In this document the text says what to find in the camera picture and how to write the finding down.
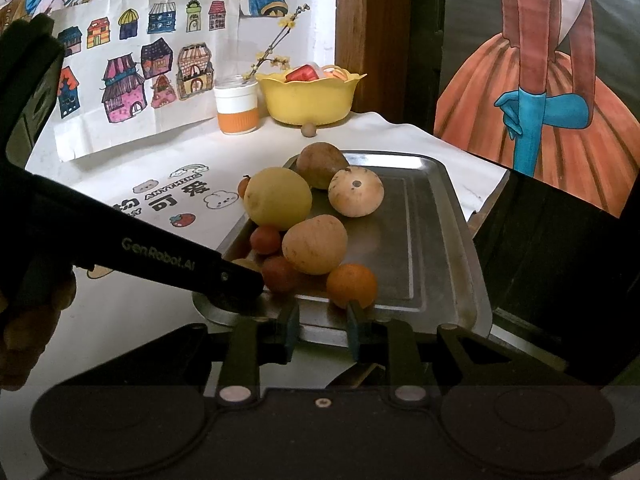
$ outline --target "metal tray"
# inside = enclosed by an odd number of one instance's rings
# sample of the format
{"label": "metal tray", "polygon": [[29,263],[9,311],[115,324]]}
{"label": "metal tray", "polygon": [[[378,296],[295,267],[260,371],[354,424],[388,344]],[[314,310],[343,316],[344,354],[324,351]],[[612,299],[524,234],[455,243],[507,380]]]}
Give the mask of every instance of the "metal tray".
{"label": "metal tray", "polygon": [[[415,332],[435,333],[442,323],[456,323],[488,336],[492,312],[462,209],[444,165],[426,156],[387,152],[343,152],[352,166],[378,174],[385,198],[363,218],[345,218],[329,204],[326,192],[313,190],[310,217],[332,214],[349,235],[345,263],[361,263],[378,278],[378,300],[367,309],[377,320],[401,319]],[[297,157],[285,167],[295,170]],[[220,244],[225,260],[250,253],[255,224],[242,216]],[[345,311],[329,303],[322,279],[309,278],[298,294],[282,298],[265,291],[242,312],[257,319],[276,317],[285,301],[300,306],[300,339],[347,346]],[[238,311],[224,298],[193,293],[196,309],[209,321],[233,326]]]}

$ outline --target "white tablecloth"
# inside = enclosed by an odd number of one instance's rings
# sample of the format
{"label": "white tablecloth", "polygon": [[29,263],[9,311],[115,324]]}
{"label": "white tablecloth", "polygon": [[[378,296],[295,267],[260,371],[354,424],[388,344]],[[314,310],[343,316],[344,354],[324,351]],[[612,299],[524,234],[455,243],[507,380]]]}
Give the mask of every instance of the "white tablecloth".
{"label": "white tablecloth", "polygon": [[[64,164],[57,159],[53,138],[43,136],[27,169],[109,205],[138,197],[143,220],[216,248],[241,216],[242,205],[238,201],[215,208],[214,204],[212,209],[204,196],[219,190],[233,192],[244,174],[281,166],[304,146],[320,140],[342,150],[415,153],[440,160],[467,219],[481,208],[505,171],[414,126],[389,124],[374,113],[352,114],[338,126],[319,129],[314,139],[305,139],[299,129],[271,119],[264,120],[251,134],[225,136],[212,120]],[[198,178],[206,182],[208,191],[190,196],[175,187],[169,192],[177,198],[177,206],[156,212],[144,202],[143,194],[132,191],[147,180],[157,180],[155,189],[161,189],[179,178],[170,177],[171,173],[191,164],[208,168]],[[196,215],[196,221],[185,228],[172,227],[169,216],[184,213]],[[117,272],[98,280],[88,279],[84,270],[78,269],[76,275],[76,301],[63,313],[27,385],[0,396],[0,462],[9,480],[36,478],[45,469],[30,435],[29,416],[34,402],[47,388],[179,326],[202,322],[187,291]],[[265,386],[321,388],[351,364],[345,349],[302,344],[291,364],[264,366],[260,376]],[[210,380],[214,382],[215,374]]]}

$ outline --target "hand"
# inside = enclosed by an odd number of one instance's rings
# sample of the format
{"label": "hand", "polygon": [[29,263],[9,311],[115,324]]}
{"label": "hand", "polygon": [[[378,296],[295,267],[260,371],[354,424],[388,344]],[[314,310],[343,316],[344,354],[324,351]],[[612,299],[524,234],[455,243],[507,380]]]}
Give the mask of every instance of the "hand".
{"label": "hand", "polygon": [[[35,306],[7,323],[0,339],[0,390],[19,390],[27,381],[58,325],[60,311],[76,296],[76,277],[71,275],[51,293],[49,304]],[[7,308],[0,293],[0,312]]]}

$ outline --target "yellow plastic bowl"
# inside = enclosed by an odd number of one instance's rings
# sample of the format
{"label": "yellow plastic bowl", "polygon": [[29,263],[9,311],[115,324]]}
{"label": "yellow plastic bowl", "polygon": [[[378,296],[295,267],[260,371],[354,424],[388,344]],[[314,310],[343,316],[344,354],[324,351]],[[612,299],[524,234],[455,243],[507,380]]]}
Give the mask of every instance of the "yellow plastic bowl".
{"label": "yellow plastic bowl", "polygon": [[347,81],[327,77],[287,83],[285,77],[292,70],[256,75],[269,115],[281,123],[295,126],[307,123],[321,126],[343,120],[351,111],[358,81],[366,74],[352,74],[340,67],[334,69],[340,70]]}

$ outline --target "drawn house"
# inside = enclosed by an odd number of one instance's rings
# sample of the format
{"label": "drawn house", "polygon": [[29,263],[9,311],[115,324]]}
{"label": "drawn house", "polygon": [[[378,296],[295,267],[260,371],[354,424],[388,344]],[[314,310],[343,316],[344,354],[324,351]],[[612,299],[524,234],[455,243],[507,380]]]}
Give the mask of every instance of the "drawn house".
{"label": "drawn house", "polygon": [[209,30],[225,28],[226,9],[225,3],[217,0],[209,7]]}
{"label": "drawn house", "polygon": [[138,13],[134,9],[127,9],[118,20],[120,25],[120,39],[127,40],[138,35]]}
{"label": "drawn house", "polygon": [[202,22],[200,21],[200,11],[202,7],[198,0],[191,0],[187,4],[187,32],[200,30]]}
{"label": "drawn house", "polygon": [[65,46],[65,57],[82,50],[82,32],[77,27],[69,27],[58,34],[58,41]]}
{"label": "drawn house", "polygon": [[86,47],[93,48],[94,46],[102,45],[103,43],[109,43],[109,19],[100,18],[99,20],[93,20],[89,28],[86,30]]}
{"label": "drawn house", "polygon": [[102,79],[102,103],[110,123],[126,121],[146,108],[145,79],[136,72],[131,54],[110,59]]}
{"label": "drawn house", "polygon": [[154,96],[151,99],[152,108],[161,108],[164,105],[175,101],[175,90],[165,75],[158,76],[151,88],[154,89]]}
{"label": "drawn house", "polygon": [[173,32],[175,30],[175,4],[155,4],[149,13],[149,26],[147,34],[159,34],[161,32]]}
{"label": "drawn house", "polygon": [[182,47],[178,54],[177,86],[181,100],[213,88],[211,51],[206,43]]}
{"label": "drawn house", "polygon": [[140,51],[140,63],[145,79],[151,79],[171,70],[174,64],[174,52],[163,38],[152,44],[143,45]]}
{"label": "drawn house", "polygon": [[58,103],[60,104],[60,117],[62,119],[80,107],[78,85],[78,79],[71,72],[71,68],[65,66],[60,71],[60,81],[58,83]]}

